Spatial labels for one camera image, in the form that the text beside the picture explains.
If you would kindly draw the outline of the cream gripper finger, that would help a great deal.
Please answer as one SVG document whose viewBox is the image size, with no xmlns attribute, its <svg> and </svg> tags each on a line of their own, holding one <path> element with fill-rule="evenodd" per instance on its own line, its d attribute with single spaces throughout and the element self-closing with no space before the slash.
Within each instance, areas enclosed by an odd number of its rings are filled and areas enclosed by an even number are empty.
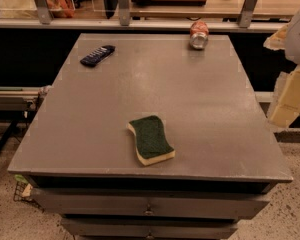
<svg viewBox="0 0 300 240">
<path fill-rule="evenodd" d="M 288 128 L 299 116 L 300 65 L 290 73 L 279 74 L 267 112 L 268 121 L 280 128 Z"/>
<path fill-rule="evenodd" d="M 263 46 L 273 51 L 284 50 L 287 30 L 288 30 L 288 25 L 284 25 L 279 30 L 277 30 L 274 34 L 268 37 L 263 43 Z"/>
</svg>

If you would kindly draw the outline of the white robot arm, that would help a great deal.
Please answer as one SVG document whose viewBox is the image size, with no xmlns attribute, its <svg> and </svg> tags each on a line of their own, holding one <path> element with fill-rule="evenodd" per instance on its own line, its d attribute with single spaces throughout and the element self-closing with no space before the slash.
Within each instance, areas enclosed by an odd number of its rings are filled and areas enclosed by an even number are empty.
<svg viewBox="0 0 300 240">
<path fill-rule="evenodd" d="M 300 116 L 300 10 L 287 25 L 268 37 L 263 46 L 273 51 L 283 50 L 285 58 L 296 64 L 292 72 L 279 74 L 267 112 L 271 124 L 288 128 Z"/>
</svg>

